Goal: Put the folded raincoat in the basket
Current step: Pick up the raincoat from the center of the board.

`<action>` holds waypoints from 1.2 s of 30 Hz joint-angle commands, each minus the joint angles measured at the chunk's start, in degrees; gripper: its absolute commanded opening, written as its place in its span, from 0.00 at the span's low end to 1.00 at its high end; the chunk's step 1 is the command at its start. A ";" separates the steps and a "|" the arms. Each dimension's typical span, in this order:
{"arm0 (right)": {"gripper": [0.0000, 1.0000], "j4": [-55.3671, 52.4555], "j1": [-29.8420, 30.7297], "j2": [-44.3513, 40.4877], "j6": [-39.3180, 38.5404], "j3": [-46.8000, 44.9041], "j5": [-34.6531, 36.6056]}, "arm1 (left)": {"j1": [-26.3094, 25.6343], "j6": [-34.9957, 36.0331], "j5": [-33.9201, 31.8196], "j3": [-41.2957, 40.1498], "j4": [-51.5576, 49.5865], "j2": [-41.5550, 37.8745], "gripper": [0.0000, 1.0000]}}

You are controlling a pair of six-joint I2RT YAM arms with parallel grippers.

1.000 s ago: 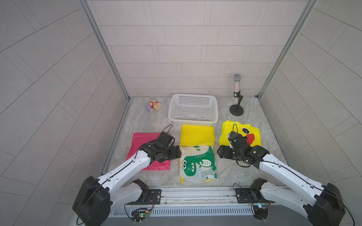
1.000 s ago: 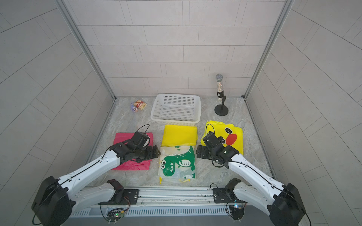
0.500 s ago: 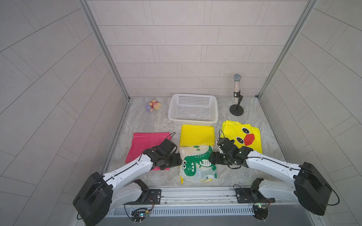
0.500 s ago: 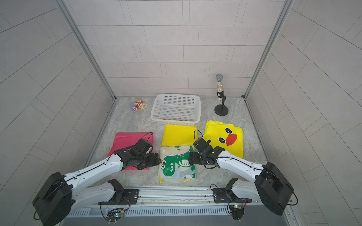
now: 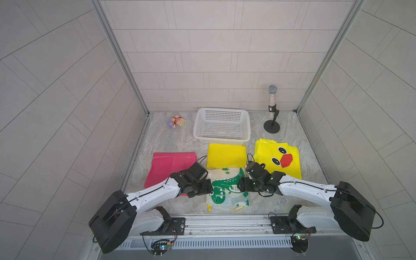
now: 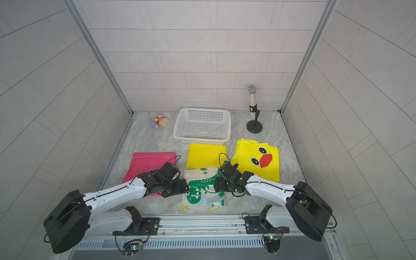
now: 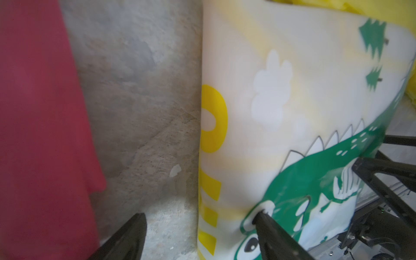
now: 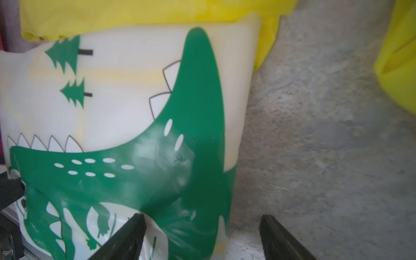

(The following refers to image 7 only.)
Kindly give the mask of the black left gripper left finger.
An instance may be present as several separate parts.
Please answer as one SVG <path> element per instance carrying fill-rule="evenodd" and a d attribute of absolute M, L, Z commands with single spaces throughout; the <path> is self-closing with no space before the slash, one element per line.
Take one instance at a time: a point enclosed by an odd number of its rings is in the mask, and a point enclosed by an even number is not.
<path fill-rule="evenodd" d="M 146 233 L 146 215 L 136 213 L 88 260 L 140 260 Z"/>

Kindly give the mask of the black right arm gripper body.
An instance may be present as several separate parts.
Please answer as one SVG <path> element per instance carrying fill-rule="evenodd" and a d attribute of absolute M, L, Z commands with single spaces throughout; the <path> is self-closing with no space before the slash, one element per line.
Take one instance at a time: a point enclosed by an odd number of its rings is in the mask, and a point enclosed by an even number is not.
<path fill-rule="evenodd" d="M 357 211 L 338 240 L 339 248 L 354 260 L 416 258 L 416 230 L 386 204 L 371 203 Z"/>

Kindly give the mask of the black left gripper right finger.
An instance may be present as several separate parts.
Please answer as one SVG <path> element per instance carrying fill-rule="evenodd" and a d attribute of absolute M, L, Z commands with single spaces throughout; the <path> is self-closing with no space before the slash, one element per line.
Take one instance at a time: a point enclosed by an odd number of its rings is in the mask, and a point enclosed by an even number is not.
<path fill-rule="evenodd" d="M 253 224 L 256 227 L 263 260 L 314 260 L 268 214 L 259 212 Z"/>

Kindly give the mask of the white dinosaur print raincoat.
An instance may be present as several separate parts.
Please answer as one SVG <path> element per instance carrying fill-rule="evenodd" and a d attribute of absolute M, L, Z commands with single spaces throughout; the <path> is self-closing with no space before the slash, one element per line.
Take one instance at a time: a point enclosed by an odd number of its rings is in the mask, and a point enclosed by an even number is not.
<path fill-rule="evenodd" d="M 347 230 L 416 55 L 405 27 L 275 1 L 204 1 L 197 254 L 259 260 L 268 214 L 304 249 Z"/>

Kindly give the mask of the pink raincoat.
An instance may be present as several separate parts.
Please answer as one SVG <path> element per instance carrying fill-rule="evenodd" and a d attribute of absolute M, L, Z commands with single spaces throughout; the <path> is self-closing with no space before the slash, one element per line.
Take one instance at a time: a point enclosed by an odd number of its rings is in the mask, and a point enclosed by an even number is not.
<path fill-rule="evenodd" d="M 106 181 L 58 1 L 1 2 L 1 254 L 85 260 Z"/>

